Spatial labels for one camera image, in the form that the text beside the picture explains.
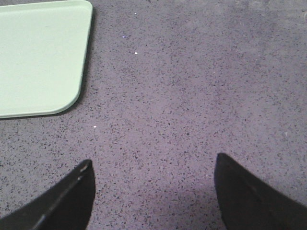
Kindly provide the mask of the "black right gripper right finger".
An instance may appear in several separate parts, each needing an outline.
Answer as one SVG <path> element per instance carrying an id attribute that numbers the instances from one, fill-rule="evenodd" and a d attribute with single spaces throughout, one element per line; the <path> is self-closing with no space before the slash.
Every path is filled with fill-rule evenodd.
<path id="1" fill-rule="evenodd" d="M 228 230 L 305 230 L 307 208 L 219 153 L 214 184 Z"/>

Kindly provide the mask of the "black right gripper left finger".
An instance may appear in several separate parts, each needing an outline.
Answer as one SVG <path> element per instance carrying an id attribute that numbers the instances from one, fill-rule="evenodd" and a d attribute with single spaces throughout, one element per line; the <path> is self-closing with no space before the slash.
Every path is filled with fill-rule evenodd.
<path id="1" fill-rule="evenodd" d="M 2 230 L 84 230 L 95 197 L 91 160 L 82 161 L 60 182 L 24 207 L 1 218 Z"/>

